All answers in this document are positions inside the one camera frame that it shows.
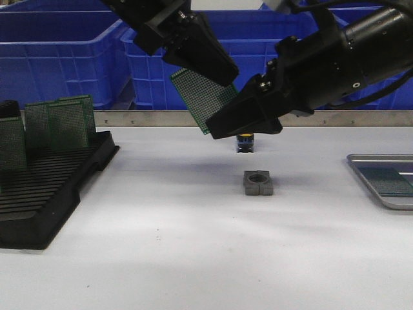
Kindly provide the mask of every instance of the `cable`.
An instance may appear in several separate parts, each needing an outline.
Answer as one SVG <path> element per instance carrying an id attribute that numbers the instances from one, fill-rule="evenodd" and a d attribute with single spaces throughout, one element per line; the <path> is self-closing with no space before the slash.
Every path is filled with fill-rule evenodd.
<path id="1" fill-rule="evenodd" d="M 359 107 L 360 105 L 366 105 L 367 103 L 373 102 L 375 100 L 381 99 L 391 94 L 392 92 L 397 90 L 399 87 L 401 87 L 403 84 L 405 84 L 410 78 L 413 78 L 413 68 L 407 71 L 405 74 L 403 74 L 403 76 L 399 78 L 397 81 L 391 83 L 389 86 L 383 88 L 382 90 L 375 92 L 374 94 L 371 94 L 359 100 L 344 103 L 342 105 L 329 104 L 328 106 L 332 108 L 333 110 L 346 110 L 346 109 L 352 109 L 352 108 Z"/>
<path id="2" fill-rule="evenodd" d="M 291 7 L 291 12 L 293 14 L 309 12 L 309 11 L 317 10 L 320 8 L 329 8 L 331 6 L 342 5 L 346 3 L 360 3 L 360 2 L 361 0 L 329 0 L 323 3 L 318 3 L 316 5 L 299 6 L 299 5 L 296 5 L 292 0 L 287 0 L 287 3 L 289 7 Z M 409 18 L 413 19 L 413 12 L 410 11 L 404 5 L 401 5 L 400 3 L 396 3 L 391 0 L 363 0 L 363 2 L 377 3 L 379 5 L 395 8 L 396 10 L 399 10 L 401 13 L 404 13 L 407 16 L 409 16 Z"/>

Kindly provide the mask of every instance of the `metal tray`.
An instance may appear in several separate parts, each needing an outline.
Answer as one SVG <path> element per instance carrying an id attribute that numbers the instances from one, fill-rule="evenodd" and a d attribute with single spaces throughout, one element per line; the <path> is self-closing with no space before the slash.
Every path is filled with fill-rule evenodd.
<path id="1" fill-rule="evenodd" d="M 413 155 L 351 154 L 347 159 L 383 205 L 413 210 Z"/>

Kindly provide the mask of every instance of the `blue storage bin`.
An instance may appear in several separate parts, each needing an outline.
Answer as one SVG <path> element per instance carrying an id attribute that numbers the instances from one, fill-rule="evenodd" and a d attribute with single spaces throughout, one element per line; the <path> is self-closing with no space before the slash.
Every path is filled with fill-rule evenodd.
<path id="1" fill-rule="evenodd" d="M 0 8 L 0 12 L 108 11 L 100 0 L 25 0 Z"/>
<path id="2" fill-rule="evenodd" d="M 333 13 L 341 26 L 373 12 L 377 7 L 337 8 Z M 205 12 L 220 43 L 237 63 L 240 75 L 235 86 L 241 90 L 245 83 L 257 73 L 265 73 L 267 61 L 277 54 L 274 45 L 287 36 L 307 37 L 317 31 L 309 13 L 283 15 L 269 10 L 253 11 L 209 11 Z M 163 51 L 147 56 L 133 43 L 136 33 L 128 30 L 122 37 L 128 56 L 135 92 L 137 109 L 141 110 L 185 110 L 186 106 L 177 93 L 170 75 L 179 67 L 162 61 Z M 345 101 L 359 99 L 368 93 L 382 89 L 394 79 L 372 85 L 354 94 Z M 407 101 L 413 82 L 399 89 L 395 94 L 364 106 L 364 109 L 411 109 Z"/>
<path id="3" fill-rule="evenodd" d="M 27 103 L 91 94 L 109 109 L 130 79 L 112 12 L 0 13 L 0 98 Z"/>

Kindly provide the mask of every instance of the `white table surface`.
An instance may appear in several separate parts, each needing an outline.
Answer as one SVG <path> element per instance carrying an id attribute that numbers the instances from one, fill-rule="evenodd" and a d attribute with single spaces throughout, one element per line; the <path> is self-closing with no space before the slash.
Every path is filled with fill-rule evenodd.
<path id="1" fill-rule="evenodd" d="M 287 128 L 256 153 L 199 129 L 111 129 L 121 150 L 45 251 L 0 249 L 0 309 L 413 309 L 413 212 L 351 153 L 413 153 L 413 128 Z M 271 197 L 245 196 L 268 170 Z"/>

